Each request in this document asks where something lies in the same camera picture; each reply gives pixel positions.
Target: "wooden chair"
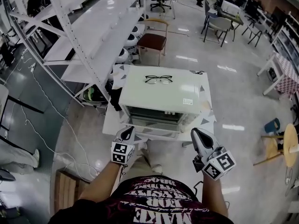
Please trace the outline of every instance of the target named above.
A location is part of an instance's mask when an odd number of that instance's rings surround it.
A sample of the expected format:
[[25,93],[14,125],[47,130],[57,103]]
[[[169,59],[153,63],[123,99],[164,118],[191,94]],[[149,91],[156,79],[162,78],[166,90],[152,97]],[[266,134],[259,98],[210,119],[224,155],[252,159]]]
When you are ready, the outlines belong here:
[[158,19],[158,18],[149,18],[144,21],[155,21],[155,22],[159,22],[159,23],[164,23],[166,25],[165,36],[157,35],[157,34],[153,34],[153,33],[146,33],[143,35],[143,37],[137,43],[140,62],[142,62],[141,61],[141,47],[150,48],[150,49],[159,51],[158,66],[160,66],[161,52],[163,49],[164,49],[163,55],[165,55],[167,30],[168,30],[169,23],[164,20]]

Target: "checkered tablecloth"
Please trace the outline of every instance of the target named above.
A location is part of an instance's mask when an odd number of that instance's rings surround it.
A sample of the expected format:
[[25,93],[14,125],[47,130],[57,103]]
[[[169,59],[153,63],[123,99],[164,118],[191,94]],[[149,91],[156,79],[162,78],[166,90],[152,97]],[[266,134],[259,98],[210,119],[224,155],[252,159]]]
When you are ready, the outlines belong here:
[[291,62],[276,52],[273,52],[273,56],[275,56],[273,62],[276,61],[279,64],[285,75],[285,77],[275,86],[275,89],[291,96],[299,90],[299,78]]

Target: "tiled floor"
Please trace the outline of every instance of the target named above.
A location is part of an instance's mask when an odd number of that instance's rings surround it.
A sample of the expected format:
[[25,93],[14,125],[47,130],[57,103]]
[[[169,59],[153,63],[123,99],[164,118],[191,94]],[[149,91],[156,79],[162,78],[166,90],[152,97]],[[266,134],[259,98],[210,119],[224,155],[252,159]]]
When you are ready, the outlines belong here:
[[[271,83],[265,74],[256,76],[266,62],[270,43],[262,36],[256,48],[252,43],[248,45],[249,34],[241,36],[245,26],[236,30],[235,42],[232,42],[230,31],[222,48],[215,42],[217,40],[212,31],[207,35],[211,41],[203,43],[200,32],[205,15],[203,8],[195,3],[196,0],[179,0],[174,4],[176,19],[170,17],[171,11],[167,14],[169,16],[165,19],[170,23],[170,32],[161,66],[203,70],[208,74],[217,119],[214,133],[237,162],[236,168],[221,179],[225,200],[230,202],[229,216],[233,222],[281,223],[288,203],[297,195],[296,191],[285,195],[288,189],[285,185],[285,162],[281,157],[260,166],[252,165],[264,157],[265,146],[260,138],[264,132],[263,126],[277,117],[283,130],[293,120],[290,100],[278,100],[275,91],[264,96],[262,92]],[[159,13],[149,13],[149,16],[159,17]],[[157,60],[157,53],[153,51],[142,55],[144,65],[156,65]],[[101,170],[110,159],[113,140],[113,136],[101,132],[105,116],[92,107],[80,108],[76,104],[69,108],[69,113],[90,164]],[[226,125],[242,126],[243,130],[226,129]],[[78,163],[86,163],[84,152],[67,125],[62,126],[57,151],[68,151]],[[192,164],[196,155],[192,146],[182,148],[178,142],[150,141],[149,155],[152,164],[163,166],[164,175],[180,180],[190,188],[202,180],[202,174],[196,174]],[[54,167],[65,166],[63,162],[66,161],[55,158]],[[298,175],[297,166],[293,167],[292,181]],[[91,179],[86,166],[79,165],[78,170],[83,177]],[[201,188],[198,198],[201,199]]]

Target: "trash can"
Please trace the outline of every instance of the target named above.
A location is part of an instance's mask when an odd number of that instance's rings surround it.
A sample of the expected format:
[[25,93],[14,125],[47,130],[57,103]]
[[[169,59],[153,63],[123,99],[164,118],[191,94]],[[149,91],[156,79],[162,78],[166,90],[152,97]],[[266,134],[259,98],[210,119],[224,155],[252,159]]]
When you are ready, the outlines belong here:
[[274,120],[266,124],[264,128],[266,133],[275,132],[280,129],[280,122],[277,118],[275,118]]

